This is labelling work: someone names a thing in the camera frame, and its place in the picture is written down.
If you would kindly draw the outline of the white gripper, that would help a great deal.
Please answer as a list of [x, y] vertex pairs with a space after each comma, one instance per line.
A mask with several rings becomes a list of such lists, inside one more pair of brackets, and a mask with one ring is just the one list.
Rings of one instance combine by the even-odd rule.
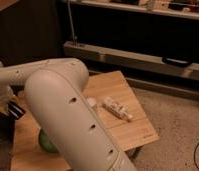
[[4, 115], [8, 114], [8, 103], [10, 101], [16, 102], [17, 97], [10, 87], [0, 88], [0, 112]]

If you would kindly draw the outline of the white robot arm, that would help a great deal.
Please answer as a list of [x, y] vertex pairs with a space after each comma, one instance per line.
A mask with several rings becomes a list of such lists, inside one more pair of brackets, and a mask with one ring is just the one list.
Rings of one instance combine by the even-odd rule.
[[31, 114], [73, 171], [137, 171], [83, 97], [88, 79], [75, 58], [8, 67], [0, 61], [0, 104], [22, 85]]

